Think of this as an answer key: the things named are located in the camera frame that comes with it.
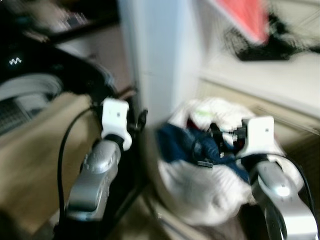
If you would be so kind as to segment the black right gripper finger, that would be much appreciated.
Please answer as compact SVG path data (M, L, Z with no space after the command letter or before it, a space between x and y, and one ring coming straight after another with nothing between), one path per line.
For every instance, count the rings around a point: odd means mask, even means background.
M228 144L224 139L225 131L221 130L219 126L213 122L209 125L210 140L206 141L206 153L208 154L232 154L233 146Z

